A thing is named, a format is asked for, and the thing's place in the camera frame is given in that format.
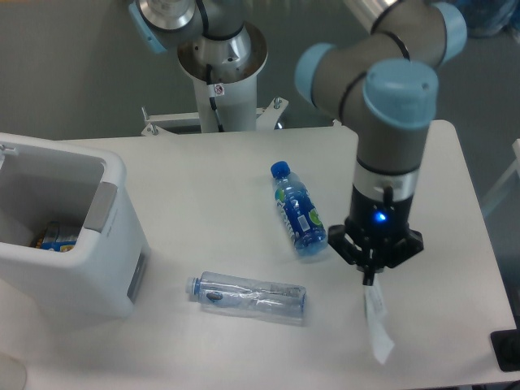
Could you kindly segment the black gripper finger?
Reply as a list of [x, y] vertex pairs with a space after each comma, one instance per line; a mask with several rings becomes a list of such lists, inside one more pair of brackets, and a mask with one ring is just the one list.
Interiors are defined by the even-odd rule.
[[370, 285], [375, 275], [385, 267], [395, 268], [424, 249], [423, 235], [419, 231], [405, 229], [396, 234], [372, 232], [370, 234]]
[[329, 227], [327, 242], [341, 258], [349, 265], [355, 266], [363, 274], [363, 284], [372, 284], [372, 267], [369, 256], [367, 252], [349, 241], [344, 225]]

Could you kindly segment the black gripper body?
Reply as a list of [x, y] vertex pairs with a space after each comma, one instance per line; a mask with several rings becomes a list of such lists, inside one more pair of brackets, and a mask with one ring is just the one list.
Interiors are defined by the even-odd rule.
[[410, 229], [409, 216], [413, 198], [396, 201], [393, 199], [393, 189], [383, 190], [383, 199], [374, 200], [353, 189], [349, 216], [345, 220], [345, 231], [349, 241], [359, 249], [367, 252], [370, 258], [370, 234], [385, 232], [396, 234]]

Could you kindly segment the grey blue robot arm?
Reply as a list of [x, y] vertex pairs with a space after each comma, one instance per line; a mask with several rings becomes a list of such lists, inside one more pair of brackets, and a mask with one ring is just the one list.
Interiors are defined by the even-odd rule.
[[[430, 123], [419, 83], [431, 69], [398, 17], [426, 10], [418, 1], [396, 1], [376, 17], [366, 40], [346, 50], [312, 46], [295, 73], [302, 95], [357, 134], [349, 216], [330, 227], [328, 242], [367, 285], [423, 249], [408, 218]], [[195, 80], [203, 132], [258, 128], [255, 92], [224, 99], [208, 90], [253, 79], [267, 59], [265, 39], [244, 21], [240, 2], [133, 1], [129, 11], [149, 47], [176, 49]]]

